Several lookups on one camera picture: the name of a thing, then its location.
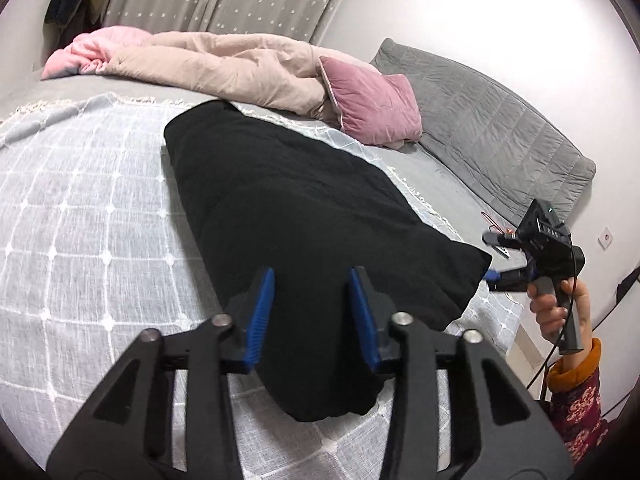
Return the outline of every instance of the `blanket fringe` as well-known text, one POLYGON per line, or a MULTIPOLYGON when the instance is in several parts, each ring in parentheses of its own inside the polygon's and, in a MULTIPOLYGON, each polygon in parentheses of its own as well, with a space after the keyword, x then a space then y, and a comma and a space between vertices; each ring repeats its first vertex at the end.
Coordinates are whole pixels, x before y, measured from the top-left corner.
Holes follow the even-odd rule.
POLYGON ((402 186, 411 194, 411 196, 413 196, 418 202, 420 202, 425 209, 432 214, 433 216, 435 216, 438 220, 440 220, 444 225, 446 225, 451 232, 453 233, 453 235, 458 239, 459 242, 464 242, 462 236, 460 236, 460 234, 458 233, 458 231, 456 231, 453 227, 453 225, 450 224, 449 220, 447 220, 446 218, 444 218, 444 216, 442 216, 440 213, 438 213, 432 206, 430 203, 428 203, 421 195, 420 195, 420 191, 418 191, 417 189, 415 189, 415 187, 411 187, 409 186, 409 184, 407 184, 407 181, 405 178, 402 178, 400 175, 398 175, 398 172, 396 172, 396 168, 394 168, 393 166, 387 166, 389 172, 400 182, 400 184, 402 184, 402 186))
MULTIPOLYGON (((144 97, 129 97, 129 96, 121 96, 114 92, 108 92, 107 95, 116 99, 116 101, 122 104, 152 104, 152 105, 165 105, 165 106, 175 106, 179 108, 184 108, 187 110, 188 108, 193 108, 196 103, 188 103, 183 101, 182 99, 165 99, 163 101, 158 102, 155 97, 152 96, 144 96, 144 97)), ((18 106, 13 112, 9 114, 7 118, 0 119, 0 126, 11 119, 12 117, 18 115, 26 115, 34 112, 41 112, 47 110, 49 108, 60 108, 64 106, 69 106, 77 103, 78 101, 73 101, 71 99, 57 99, 55 101, 45 101, 39 100, 27 103, 25 105, 18 106)))

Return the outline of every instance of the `white grid pattern blanket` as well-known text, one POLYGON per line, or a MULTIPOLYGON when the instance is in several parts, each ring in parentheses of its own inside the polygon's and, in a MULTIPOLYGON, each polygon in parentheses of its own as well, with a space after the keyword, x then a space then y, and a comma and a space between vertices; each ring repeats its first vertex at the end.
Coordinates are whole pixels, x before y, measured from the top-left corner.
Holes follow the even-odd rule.
MULTIPOLYGON (((283 124, 380 167, 420 218, 460 239, 369 148, 317 121, 259 107, 283 124)), ((103 94, 37 105, 0 127, 0 412, 44 465, 104 373, 145 327, 188 330, 218 309, 180 205, 164 126, 188 106, 103 94)), ((463 317, 506 351, 521 306, 481 285, 463 317)), ((247 478, 377 478, 392 384, 366 416, 302 424, 282 413, 255 374, 230 378, 247 478)), ((448 442, 446 393, 441 442, 448 442)), ((177 381, 174 463, 184 468, 184 377, 177 381)))

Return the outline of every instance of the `human hand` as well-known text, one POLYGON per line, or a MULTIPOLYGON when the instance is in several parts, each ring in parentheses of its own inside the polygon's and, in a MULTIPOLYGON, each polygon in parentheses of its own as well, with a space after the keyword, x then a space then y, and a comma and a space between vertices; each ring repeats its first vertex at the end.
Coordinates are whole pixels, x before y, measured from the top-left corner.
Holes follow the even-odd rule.
MULTIPOLYGON (((574 290, 574 279, 570 278, 560 283, 562 291, 571 298, 574 290)), ((566 322, 568 311, 566 308, 558 306, 556 297, 552 294, 538 295, 536 285, 529 283, 527 294, 533 300, 529 305, 530 310, 536 315, 536 321, 540 325, 542 337, 552 343, 556 342, 558 333, 562 330, 566 322)), ((588 328, 589 338, 591 338, 591 301, 586 284, 578 280, 574 293, 574 316, 580 320, 580 330, 584 333, 588 328)))

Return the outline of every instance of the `person's arm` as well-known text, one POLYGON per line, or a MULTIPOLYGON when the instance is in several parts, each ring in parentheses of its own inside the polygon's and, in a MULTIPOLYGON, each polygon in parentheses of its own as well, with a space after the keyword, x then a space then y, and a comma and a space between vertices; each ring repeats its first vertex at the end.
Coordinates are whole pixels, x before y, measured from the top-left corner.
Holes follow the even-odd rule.
MULTIPOLYGON (((573 280, 561 283, 562 290, 571 294, 573 280)), ((531 311, 536 314, 540 332, 555 342, 567 316, 565 308, 558 307, 556 297, 538 296, 536 287, 529 285, 533 299, 531 311)), ((551 368, 547 386, 552 393, 549 418, 574 460, 580 462, 585 453, 597 446, 607 433, 607 421, 600 416, 600 341, 591 329, 591 303, 586 285, 578 280, 575 286, 574 312, 580 320, 580 334, 584 350, 562 356, 551 368)))

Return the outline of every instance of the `hand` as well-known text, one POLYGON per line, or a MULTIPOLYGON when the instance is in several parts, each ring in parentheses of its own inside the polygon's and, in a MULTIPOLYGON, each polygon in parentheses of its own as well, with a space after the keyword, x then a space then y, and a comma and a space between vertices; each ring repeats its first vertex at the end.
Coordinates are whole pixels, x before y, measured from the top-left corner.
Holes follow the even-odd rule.
MULTIPOLYGON (((574 290, 574 279, 564 280, 560 283, 560 287, 571 298, 571 293, 574 290)), ((551 294, 539 296, 533 283, 529 283, 527 294, 533 300, 529 308, 536 315, 536 321, 540 325, 542 337, 555 343, 559 331, 562 330, 565 324, 568 315, 567 309, 558 306, 556 297, 551 294)), ((581 329, 587 324, 591 325, 591 300, 587 286, 581 280, 578 280, 575 285, 573 312, 574 316, 578 315, 581 329)))
MULTIPOLYGON (((574 290, 574 279, 570 278, 560 283, 562 291, 571 298, 574 290)), ((527 294, 532 299, 530 310, 536 315, 536 321, 540 325, 540 333, 547 341, 555 343, 558 339, 559 331, 562 330, 568 315, 567 309, 558 306, 556 297, 551 294, 538 295, 538 290, 533 283, 529 283, 527 294)), ((589 352, 591 352, 593 333, 591 331, 591 300, 587 286, 581 280, 575 284, 574 306, 572 309, 574 316, 578 316, 580 321, 580 336, 584 350, 577 354, 565 355, 562 358, 562 370, 568 371, 578 367, 583 362, 589 352)))

